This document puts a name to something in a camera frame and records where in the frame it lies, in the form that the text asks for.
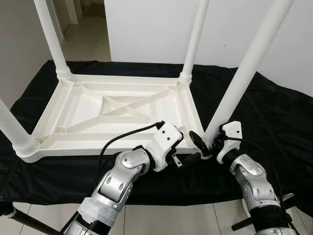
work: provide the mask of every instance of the black cloth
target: black cloth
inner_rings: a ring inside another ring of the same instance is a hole
[[[117,62],[68,62],[73,73],[178,77],[182,65]],[[204,129],[207,128],[236,69],[195,65],[190,86]],[[58,83],[55,67],[48,61],[31,81],[11,111],[31,133]],[[244,139],[264,148],[273,159],[283,193],[312,195],[313,98],[283,88],[256,73],[231,120],[239,120]],[[80,203],[92,186],[97,156],[46,157],[27,164],[10,142],[0,135],[0,197],[32,204]],[[242,149],[268,170],[263,153],[246,143]],[[113,166],[105,165],[104,171]],[[184,173],[169,167],[150,172],[134,184],[128,204],[192,205],[242,197],[239,185],[215,159],[200,161]]]

